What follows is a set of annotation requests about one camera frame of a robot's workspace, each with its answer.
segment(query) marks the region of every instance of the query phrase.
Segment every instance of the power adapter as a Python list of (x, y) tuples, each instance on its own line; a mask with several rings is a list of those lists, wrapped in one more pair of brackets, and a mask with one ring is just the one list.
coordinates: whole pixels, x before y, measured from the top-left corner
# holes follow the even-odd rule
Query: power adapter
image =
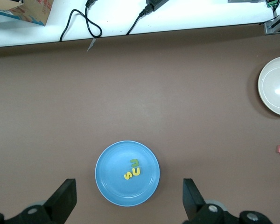
[(169, 0), (146, 0), (146, 4), (153, 6), (153, 11), (157, 10), (159, 7), (164, 5)]

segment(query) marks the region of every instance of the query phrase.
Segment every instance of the white surface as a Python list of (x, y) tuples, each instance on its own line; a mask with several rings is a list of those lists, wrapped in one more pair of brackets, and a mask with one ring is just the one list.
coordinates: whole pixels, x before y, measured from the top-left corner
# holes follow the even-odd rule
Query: white surface
[(265, 105), (280, 114), (280, 57), (263, 68), (258, 80), (258, 90)]
[[(55, 0), (45, 27), (0, 15), (0, 47), (57, 42), (69, 14), (84, 11), (85, 0)], [(131, 34), (256, 23), (273, 17), (272, 10), (260, 3), (227, 3), (227, 0), (170, 0), (157, 11), (141, 18)], [(103, 30), (104, 36), (125, 35), (145, 0), (98, 0), (88, 11), (89, 18)], [(98, 30), (91, 26), (94, 34)], [(85, 20), (74, 13), (63, 40), (91, 38)]]

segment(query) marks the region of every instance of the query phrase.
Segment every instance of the power cord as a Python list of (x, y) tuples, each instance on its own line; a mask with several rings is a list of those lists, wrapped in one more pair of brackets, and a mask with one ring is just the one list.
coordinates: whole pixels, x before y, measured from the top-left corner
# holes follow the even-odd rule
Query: power cord
[(151, 13), (152, 11), (153, 11), (153, 6), (152, 6), (151, 4), (148, 4), (147, 6), (145, 6), (145, 8), (142, 10), (142, 12), (139, 13), (139, 15), (138, 15), (138, 17), (136, 18), (134, 24), (132, 25), (132, 27), (130, 28), (130, 30), (127, 32), (126, 35), (129, 35), (129, 34), (130, 34), (130, 32), (131, 32), (132, 29), (135, 27), (136, 23), (138, 22), (138, 20), (139, 20), (141, 17), (143, 17), (143, 16), (145, 16), (145, 15)]
[[(64, 31), (62, 32), (62, 34), (61, 34), (61, 36), (60, 36), (60, 39), (59, 39), (60, 42), (62, 41), (62, 38), (63, 38), (63, 36), (64, 36), (66, 30), (67, 30), (68, 27), (69, 27), (70, 20), (71, 20), (71, 17), (72, 17), (72, 15), (73, 15), (74, 12), (78, 12), (79, 14), (81, 14), (81, 15), (85, 18), (86, 25), (87, 25), (87, 29), (88, 29), (89, 33), (91, 34), (91, 36), (93, 36), (94, 38), (99, 38), (99, 37), (103, 34), (102, 28), (101, 28), (98, 24), (92, 22), (92, 21), (91, 21), (90, 19), (88, 19), (88, 17), (87, 17), (87, 10), (88, 10), (88, 8), (90, 7), (90, 5), (91, 5), (93, 2), (95, 2), (95, 1), (97, 1), (97, 0), (87, 0), (87, 2), (86, 2), (86, 4), (85, 4), (85, 14), (83, 14), (81, 11), (79, 11), (79, 10), (77, 10), (77, 9), (73, 9), (73, 10), (71, 11), (70, 16), (69, 16), (69, 19), (68, 19), (67, 24), (66, 24), (66, 27), (65, 27)], [(97, 28), (99, 29), (99, 35), (94, 35), (94, 34), (92, 33), (92, 31), (90, 30), (90, 27), (89, 27), (89, 22), (90, 22), (92, 25), (94, 25), (95, 27), (97, 27)]]

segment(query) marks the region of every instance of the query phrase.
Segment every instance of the cable connector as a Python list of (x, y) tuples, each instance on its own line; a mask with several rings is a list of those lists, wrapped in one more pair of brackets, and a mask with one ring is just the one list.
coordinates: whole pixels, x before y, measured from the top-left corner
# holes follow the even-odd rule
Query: cable connector
[(87, 8), (89, 8), (89, 6), (90, 6), (93, 2), (95, 2), (95, 1), (97, 1), (97, 0), (87, 0), (85, 6), (86, 6)]
[(142, 10), (142, 12), (139, 13), (139, 16), (145, 16), (153, 11), (153, 6), (151, 4), (148, 4), (145, 6), (145, 8)]

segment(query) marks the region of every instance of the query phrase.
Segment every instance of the yellow letter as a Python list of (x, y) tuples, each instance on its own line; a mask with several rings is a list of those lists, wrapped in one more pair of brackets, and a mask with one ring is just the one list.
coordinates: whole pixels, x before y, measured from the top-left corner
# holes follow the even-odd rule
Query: yellow letter
[(127, 172), (126, 174), (124, 174), (124, 177), (126, 180), (130, 179), (132, 177), (132, 173), (131, 172)]
[(140, 168), (139, 167), (137, 167), (137, 172), (136, 172), (135, 168), (133, 168), (132, 171), (133, 171), (134, 176), (138, 176), (140, 174)]

